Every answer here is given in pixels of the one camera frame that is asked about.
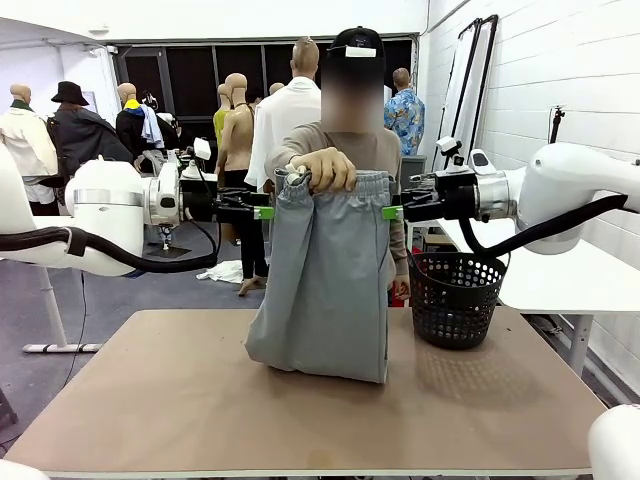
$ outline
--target white jacket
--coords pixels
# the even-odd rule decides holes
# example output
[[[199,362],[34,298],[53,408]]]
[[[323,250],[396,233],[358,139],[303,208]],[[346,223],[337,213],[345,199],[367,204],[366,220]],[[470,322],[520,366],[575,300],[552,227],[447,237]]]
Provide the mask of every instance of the white jacket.
[[[58,157],[44,121],[31,110],[10,108],[0,117],[0,141],[23,177],[58,173]]]
[[[319,121],[320,104],[320,89],[315,82],[294,77],[286,87],[256,106],[251,161],[245,182],[262,191],[269,178],[265,172],[267,156],[282,145],[294,128]]]

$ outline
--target human hand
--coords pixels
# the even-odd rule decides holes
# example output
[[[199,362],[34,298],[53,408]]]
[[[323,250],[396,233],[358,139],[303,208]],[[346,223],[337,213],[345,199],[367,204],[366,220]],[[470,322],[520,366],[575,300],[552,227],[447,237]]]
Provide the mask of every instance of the human hand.
[[[395,297],[398,300],[408,300],[411,296],[409,275],[396,275],[396,278],[393,279],[393,287]]]
[[[327,189],[345,189],[350,192],[356,185],[356,167],[344,153],[334,147],[295,157],[291,160],[291,165],[294,168],[304,165],[311,170],[309,186],[314,192]]]

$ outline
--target gray sweatpants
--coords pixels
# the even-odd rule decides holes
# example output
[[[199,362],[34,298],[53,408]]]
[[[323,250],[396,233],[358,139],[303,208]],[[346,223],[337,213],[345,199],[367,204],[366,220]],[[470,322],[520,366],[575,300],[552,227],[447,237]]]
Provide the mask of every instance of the gray sweatpants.
[[[264,302],[249,356],[281,370],[384,383],[390,205],[386,172],[358,172],[353,192],[309,193],[309,177],[276,200]]]

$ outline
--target black plastic basket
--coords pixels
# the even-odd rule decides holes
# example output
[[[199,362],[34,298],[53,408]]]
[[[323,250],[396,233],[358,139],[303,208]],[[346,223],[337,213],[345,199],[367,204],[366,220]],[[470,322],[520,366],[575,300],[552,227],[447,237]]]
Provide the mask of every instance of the black plastic basket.
[[[415,332],[442,348],[480,345],[507,265],[472,253],[409,253],[408,257]]]

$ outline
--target blue floral shirt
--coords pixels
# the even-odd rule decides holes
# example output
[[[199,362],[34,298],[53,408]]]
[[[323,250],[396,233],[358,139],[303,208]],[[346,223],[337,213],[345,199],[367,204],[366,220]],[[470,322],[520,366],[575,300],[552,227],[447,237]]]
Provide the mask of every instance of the blue floral shirt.
[[[407,88],[384,106],[384,126],[396,132],[402,142],[402,155],[416,155],[424,134],[424,103]]]

